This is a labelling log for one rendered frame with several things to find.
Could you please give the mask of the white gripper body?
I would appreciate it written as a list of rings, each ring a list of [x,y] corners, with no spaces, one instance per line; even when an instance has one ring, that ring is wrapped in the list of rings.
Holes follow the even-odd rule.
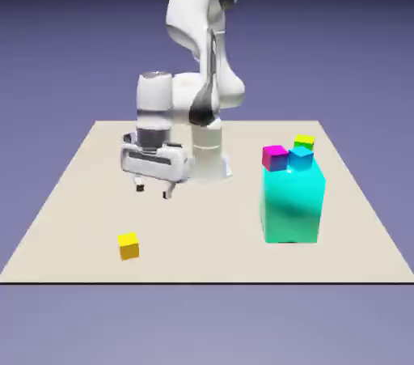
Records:
[[[188,179],[188,151],[179,143],[167,142],[152,150],[123,143],[120,165],[123,171],[137,176],[175,183]]]

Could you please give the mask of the small yellow cube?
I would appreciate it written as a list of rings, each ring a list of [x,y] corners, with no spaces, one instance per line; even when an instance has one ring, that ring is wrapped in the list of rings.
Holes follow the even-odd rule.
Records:
[[[118,246],[120,250],[120,259],[122,261],[139,257],[140,248],[135,232],[118,235]]]

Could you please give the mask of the small magenta cube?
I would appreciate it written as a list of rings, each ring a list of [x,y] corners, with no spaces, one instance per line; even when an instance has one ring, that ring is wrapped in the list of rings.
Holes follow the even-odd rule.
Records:
[[[284,171],[289,162],[289,152],[282,145],[264,146],[262,165],[269,172]]]

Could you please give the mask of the small blue cube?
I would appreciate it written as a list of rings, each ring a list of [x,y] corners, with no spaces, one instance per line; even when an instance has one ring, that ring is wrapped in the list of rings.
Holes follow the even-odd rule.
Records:
[[[304,146],[294,146],[289,150],[289,168],[295,171],[305,171],[311,168],[314,152]]]

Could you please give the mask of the small lime green cube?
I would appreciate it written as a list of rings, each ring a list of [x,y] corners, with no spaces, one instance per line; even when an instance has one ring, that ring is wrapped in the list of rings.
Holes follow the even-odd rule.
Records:
[[[307,150],[314,150],[315,137],[312,135],[297,134],[294,139],[294,147],[305,147]]]

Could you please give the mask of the large cyan box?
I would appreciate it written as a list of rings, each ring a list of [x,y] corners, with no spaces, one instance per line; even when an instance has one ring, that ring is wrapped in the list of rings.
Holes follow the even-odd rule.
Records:
[[[319,237],[326,180],[314,161],[305,170],[289,167],[261,173],[260,221],[267,243],[313,244]]]

